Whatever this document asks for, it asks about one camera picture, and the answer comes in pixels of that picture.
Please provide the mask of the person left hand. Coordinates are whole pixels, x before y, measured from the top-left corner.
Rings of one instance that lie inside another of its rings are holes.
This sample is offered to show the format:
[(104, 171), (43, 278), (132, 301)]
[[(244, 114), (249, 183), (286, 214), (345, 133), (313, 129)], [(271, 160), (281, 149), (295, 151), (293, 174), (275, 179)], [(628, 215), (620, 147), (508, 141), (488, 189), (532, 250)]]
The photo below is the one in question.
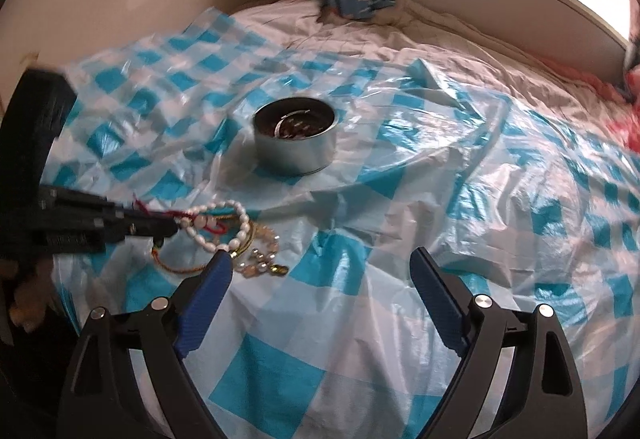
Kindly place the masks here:
[(52, 270), (50, 257), (39, 260), (34, 274), (15, 289), (9, 315), (13, 324), (26, 333), (34, 331), (43, 322), (47, 309), (54, 305)]

